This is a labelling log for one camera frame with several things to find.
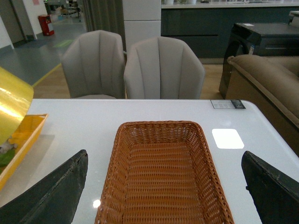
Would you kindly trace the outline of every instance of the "white tabletop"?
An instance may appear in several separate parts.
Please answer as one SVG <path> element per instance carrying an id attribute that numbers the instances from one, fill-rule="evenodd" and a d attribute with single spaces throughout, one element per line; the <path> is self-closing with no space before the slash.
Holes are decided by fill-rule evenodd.
<path id="1" fill-rule="evenodd" d="M 221 1 L 210 0 L 209 3 L 201 3 L 200 0 L 196 4 L 174 3 L 173 5 L 162 4 L 162 9 L 185 9 L 185 8 L 254 8 L 254 7 L 298 7 L 299 0 L 262 0 L 262 3 L 249 3 L 240 1 Z"/>
<path id="2" fill-rule="evenodd" d="M 245 189 L 241 158 L 246 150 L 299 181 L 299 158 L 258 108 L 214 109 L 209 100 L 34 99 L 28 114 L 48 113 L 42 133 L 0 192 L 0 206 L 41 180 L 80 149 L 89 155 L 88 172 L 74 224 L 93 224 L 117 128 L 127 121 L 190 120 L 204 130 L 236 224 L 261 223 Z M 219 149 L 212 129 L 232 128 L 243 149 Z"/>

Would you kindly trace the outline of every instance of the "doorway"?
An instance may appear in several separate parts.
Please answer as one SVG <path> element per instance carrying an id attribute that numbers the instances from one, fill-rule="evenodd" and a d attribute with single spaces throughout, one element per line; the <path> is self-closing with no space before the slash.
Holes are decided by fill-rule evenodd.
<path id="1" fill-rule="evenodd" d="M 1 1 L 0 15 L 13 46 L 16 48 L 25 44 L 26 38 L 11 0 Z"/>

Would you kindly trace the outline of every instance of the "black dark object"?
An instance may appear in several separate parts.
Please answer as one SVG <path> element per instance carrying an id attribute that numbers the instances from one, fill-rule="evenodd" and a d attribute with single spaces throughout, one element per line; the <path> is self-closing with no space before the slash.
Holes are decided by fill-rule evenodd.
<path id="1" fill-rule="evenodd" d="M 299 223 L 299 183 L 246 151 L 242 169 L 263 224 Z"/>
<path id="2" fill-rule="evenodd" d="M 87 153 L 81 150 L 1 207 L 0 224 L 70 224 L 85 185 L 87 166 Z"/>
<path id="3" fill-rule="evenodd" d="M 259 56 L 299 55 L 299 28 L 286 23 L 235 23 L 223 58 L 219 85 L 224 99 L 233 69 L 227 62 L 228 57 L 248 53 Z"/>

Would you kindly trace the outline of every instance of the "dark gray cabinet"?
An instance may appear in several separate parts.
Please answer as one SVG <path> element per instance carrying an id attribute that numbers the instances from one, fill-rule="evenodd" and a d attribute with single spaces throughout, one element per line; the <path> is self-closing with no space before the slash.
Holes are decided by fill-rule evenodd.
<path id="1" fill-rule="evenodd" d="M 199 58 L 223 58 L 235 23 L 289 22 L 299 7 L 162 9 L 161 35 L 185 41 Z"/>

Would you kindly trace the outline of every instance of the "yellow tray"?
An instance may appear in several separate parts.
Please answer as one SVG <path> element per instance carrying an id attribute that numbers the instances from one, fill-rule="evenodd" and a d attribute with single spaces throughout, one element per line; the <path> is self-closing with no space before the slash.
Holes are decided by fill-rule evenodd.
<path id="1" fill-rule="evenodd" d="M 0 190 L 4 187 L 6 181 L 14 173 L 26 153 L 37 140 L 47 117 L 47 114 L 26 115 L 17 130 L 12 134 L 10 143 L 16 143 L 18 144 L 18 147 L 16 148 L 15 156 L 10 163 L 5 167 L 0 168 L 3 170 L 0 174 Z"/>

